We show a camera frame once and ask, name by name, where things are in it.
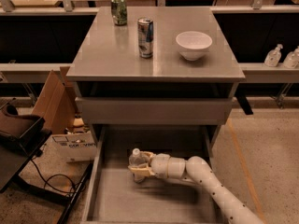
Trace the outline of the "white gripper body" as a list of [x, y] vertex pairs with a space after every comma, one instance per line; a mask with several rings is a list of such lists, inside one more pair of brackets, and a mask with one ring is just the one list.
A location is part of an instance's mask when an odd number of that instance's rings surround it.
[[157, 178], [182, 179], [185, 175], [186, 161], [182, 158], [174, 158], [168, 154], [155, 155], [150, 168]]

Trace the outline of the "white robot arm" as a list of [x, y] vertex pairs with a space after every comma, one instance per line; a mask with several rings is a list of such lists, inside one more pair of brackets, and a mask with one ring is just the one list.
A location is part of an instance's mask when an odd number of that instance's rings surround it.
[[137, 182], [151, 176], [193, 182], [212, 197], [230, 224], [263, 224], [250, 209], [223, 186], [209, 164], [198, 156], [184, 160], [168, 154], [154, 154], [135, 148], [129, 157], [128, 169]]

